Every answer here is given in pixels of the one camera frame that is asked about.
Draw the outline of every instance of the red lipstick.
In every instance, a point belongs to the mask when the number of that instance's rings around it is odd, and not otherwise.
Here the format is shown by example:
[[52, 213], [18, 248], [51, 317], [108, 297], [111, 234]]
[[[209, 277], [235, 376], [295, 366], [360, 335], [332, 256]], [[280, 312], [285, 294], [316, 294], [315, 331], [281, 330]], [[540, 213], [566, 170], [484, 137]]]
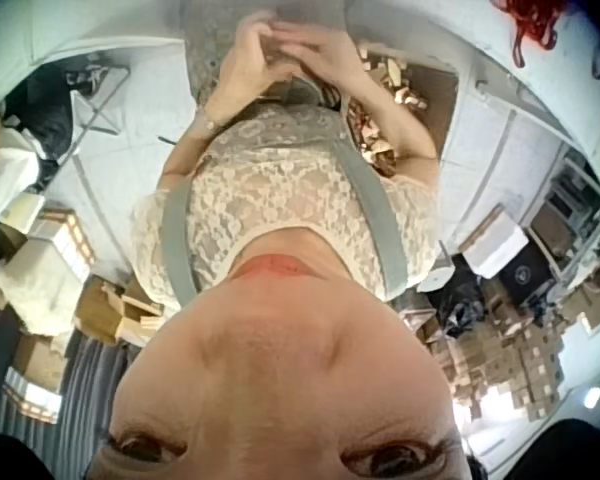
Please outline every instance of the red lipstick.
[[286, 277], [309, 276], [322, 278], [307, 264], [290, 255], [260, 255], [242, 264], [229, 278], [236, 279], [257, 273], [273, 273]]

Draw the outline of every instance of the red cord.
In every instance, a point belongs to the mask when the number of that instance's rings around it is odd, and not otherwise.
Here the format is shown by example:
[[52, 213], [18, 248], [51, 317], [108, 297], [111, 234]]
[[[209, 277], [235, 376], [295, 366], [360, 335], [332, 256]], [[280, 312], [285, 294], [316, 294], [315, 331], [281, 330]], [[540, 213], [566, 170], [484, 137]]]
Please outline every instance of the red cord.
[[556, 22], [565, 8], [565, 0], [491, 0], [491, 3], [516, 21], [518, 32], [513, 46], [513, 61], [524, 68], [522, 39], [527, 36], [545, 50], [553, 50], [558, 42]]

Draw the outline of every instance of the lace dress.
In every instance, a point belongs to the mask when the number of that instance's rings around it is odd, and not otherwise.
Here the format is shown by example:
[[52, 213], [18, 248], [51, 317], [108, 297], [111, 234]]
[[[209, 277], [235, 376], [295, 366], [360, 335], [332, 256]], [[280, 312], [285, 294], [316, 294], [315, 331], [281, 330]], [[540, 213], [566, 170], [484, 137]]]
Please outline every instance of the lace dress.
[[[203, 289], [222, 281], [254, 239], [296, 227], [320, 235], [354, 281], [386, 300], [365, 218], [327, 145], [346, 138], [346, 129], [338, 113], [325, 108], [270, 104], [213, 141], [191, 180], [188, 215], [193, 269]], [[438, 253], [436, 192], [406, 177], [381, 181], [402, 234], [409, 284], [415, 285]], [[157, 191], [136, 208], [131, 261], [147, 294], [179, 310], [160, 247], [167, 194]]]

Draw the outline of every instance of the neck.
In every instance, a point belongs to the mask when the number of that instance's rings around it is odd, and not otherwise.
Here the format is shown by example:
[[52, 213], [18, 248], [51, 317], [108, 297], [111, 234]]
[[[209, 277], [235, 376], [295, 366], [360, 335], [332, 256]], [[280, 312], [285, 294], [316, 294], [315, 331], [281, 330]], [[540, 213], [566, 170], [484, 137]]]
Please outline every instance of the neck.
[[322, 237], [306, 228], [286, 228], [256, 238], [238, 255], [229, 274], [254, 257], [271, 254], [296, 257], [326, 278], [351, 280], [340, 256]]

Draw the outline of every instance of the hand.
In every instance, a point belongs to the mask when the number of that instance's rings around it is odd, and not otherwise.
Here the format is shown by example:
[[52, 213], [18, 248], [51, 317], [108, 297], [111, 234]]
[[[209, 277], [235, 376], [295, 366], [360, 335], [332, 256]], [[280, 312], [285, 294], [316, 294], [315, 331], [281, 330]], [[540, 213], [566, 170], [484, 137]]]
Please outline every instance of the hand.
[[275, 82], [302, 75], [302, 68], [289, 61], [267, 63], [262, 38], [273, 37], [274, 18], [273, 12], [264, 11], [240, 22], [235, 45], [222, 63], [218, 87], [205, 107], [215, 122], [227, 123]]
[[373, 83], [347, 32], [280, 21], [273, 28], [273, 38], [282, 44], [280, 51], [344, 93], [357, 98]]

